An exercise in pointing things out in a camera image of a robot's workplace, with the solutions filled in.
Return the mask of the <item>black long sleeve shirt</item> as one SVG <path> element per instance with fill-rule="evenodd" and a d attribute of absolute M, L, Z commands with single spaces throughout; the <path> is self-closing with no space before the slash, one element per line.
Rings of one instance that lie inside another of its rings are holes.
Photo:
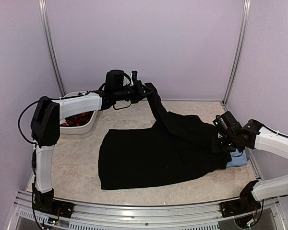
<path fill-rule="evenodd" d="M 103 190 L 158 187 L 224 170 L 229 152 L 217 145 L 214 125 L 197 115 L 167 111 L 156 91 L 147 98 L 155 123 L 145 129 L 110 129 L 99 149 Z"/>

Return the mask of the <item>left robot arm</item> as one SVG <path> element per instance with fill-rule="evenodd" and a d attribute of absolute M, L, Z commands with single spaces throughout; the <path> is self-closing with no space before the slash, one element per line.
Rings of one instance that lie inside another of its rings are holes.
<path fill-rule="evenodd" d="M 53 213 L 57 201 L 53 199 L 51 179 L 52 154 L 60 138 L 60 124 L 70 116 L 86 112 L 103 111 L 114 107 L 118 101 L 136 104 L 154 92 L 151 83 L 143 84 L 137 79 L 137 71 L 130 75 L 123 70 L 110 70 L 105 83 L 98 90 L 78 95 L 50 98 L 42 96 L 30 104 L 36 109 L 31 120 L 30 144 L 34 146 L 32 168 L 35 176 L 33 192 L 38 204 L 47 213 Z"/>

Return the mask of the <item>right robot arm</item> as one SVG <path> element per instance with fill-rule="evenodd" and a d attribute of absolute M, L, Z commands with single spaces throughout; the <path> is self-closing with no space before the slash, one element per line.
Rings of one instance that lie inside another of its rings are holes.
<path fill-rule="evenodd" d="M 241 125 L 230 111 L 217 115 L 213 124 L 220 134 L 220 149 L 227 152 L 249 149 L 252 153 L 265 153 L 288 162 L 288 135 L 255 119 Z M 288 171 L 284 170 L 275 177 L 249 182 L 240 193 L 236 209 L 245 213 L 255 201 L 281 196 L 288 196 Z"/>

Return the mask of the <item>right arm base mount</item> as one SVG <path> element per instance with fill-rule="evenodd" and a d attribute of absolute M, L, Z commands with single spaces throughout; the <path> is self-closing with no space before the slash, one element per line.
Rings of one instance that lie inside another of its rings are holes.
<path fill-rule="evenodd" d="M 261 202 L 254 199 L 251 191 L 242 191 L 238 199 L 220 203 L 223 218 L 241 215 L 261 208 Z"/>

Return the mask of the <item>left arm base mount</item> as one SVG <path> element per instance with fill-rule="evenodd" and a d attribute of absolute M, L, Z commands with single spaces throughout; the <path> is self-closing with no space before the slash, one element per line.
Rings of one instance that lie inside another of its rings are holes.
<path fill-rule="evenodd" d="M 39 199 L 36 196 L 33 199 L 34 210 L 42 213 L 47 213 L 56 217 L 70 219 L 73 214 L 74 204 L 71 202 L 46 198 Z"/>

